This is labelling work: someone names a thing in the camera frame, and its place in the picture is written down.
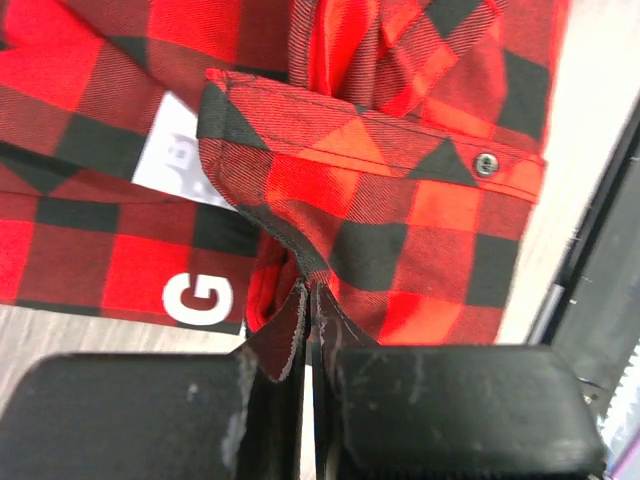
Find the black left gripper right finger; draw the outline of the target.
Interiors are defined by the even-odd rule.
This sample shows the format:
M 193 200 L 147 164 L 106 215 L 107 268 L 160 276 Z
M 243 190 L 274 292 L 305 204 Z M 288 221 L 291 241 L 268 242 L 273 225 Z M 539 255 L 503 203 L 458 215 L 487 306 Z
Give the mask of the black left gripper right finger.
M 599 479 L 579 380 L 539 346 L 382 346 L 310 294 L 320 479 Z

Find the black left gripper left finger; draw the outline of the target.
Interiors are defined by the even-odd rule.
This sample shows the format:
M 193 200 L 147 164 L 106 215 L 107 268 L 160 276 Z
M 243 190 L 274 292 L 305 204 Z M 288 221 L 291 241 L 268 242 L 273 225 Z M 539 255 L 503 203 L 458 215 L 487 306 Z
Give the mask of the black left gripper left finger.
M 1 418 L 5 479 L 295 479 L 308 292 L 227 354 L 38 362 Z

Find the red black plaid shirt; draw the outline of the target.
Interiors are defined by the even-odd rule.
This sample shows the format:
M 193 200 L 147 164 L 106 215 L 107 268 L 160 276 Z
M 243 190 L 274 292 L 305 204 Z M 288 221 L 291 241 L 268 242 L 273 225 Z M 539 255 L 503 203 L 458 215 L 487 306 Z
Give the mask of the red black plaid shirt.
M 5 1 L 1 300 L 491 344 L 565 1 Z

